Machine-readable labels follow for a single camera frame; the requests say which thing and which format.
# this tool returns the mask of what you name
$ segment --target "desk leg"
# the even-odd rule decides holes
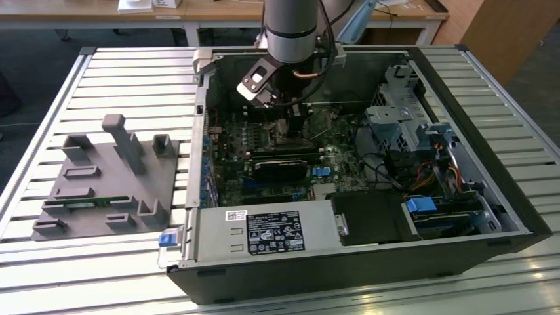
[[[419,40],[417,41],[417,44],[419,46],[433,44],[441,25],[442,25],[441,20],[427,21],[427,25],[425,26],[425,29],[421,32]]]
[[[183,28],[185,34],[187,36],[187,44],[190,45],[190,47],[199,47],[199,22],[186,22],[183,24]]]

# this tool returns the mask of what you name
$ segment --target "wooden cabinet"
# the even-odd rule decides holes
[[[450,19],[435,45],[465,44],[502,84],[560,18],[560,0],[441,0]]]

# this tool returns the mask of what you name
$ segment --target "circuit board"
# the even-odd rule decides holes
[[[211,129],[221,206],[315,200],[314,187],[322,184],[333,184],[334,192],[369,189],[353,143],[353,116],[339,115],[330,106],[315,108],[315,112],[306,121],[302,138],[283,144],[289,150],[305,148],[317,150],[315,153],[277,157],[282,151],[275,146],[281,141],[275,123],[250,123],[237,114]],[[254,157],[247,152],[270,156]],[[261,161],[301,159],[307,160],[305,178],[266,184],[255,179],[255,165]]]

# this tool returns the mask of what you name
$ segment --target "sticker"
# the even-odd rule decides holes
[[[182,17],[177,15],[157,15],[158,20],[179,20]]]
[[[250,254],[278,254],[306,250],[299,211],[258,215],[247,215],[246,211],[246,216]]]
[[[234,210],[234,211],[226,212],[227,221],[246,220],[246,217],[247,217],[247,210]]]

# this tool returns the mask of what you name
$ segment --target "barcode sticker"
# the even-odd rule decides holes
[[[235,211],[226,212],[227,221],[246,220],[246,217],[247,217],[247,210],[235,210]]]

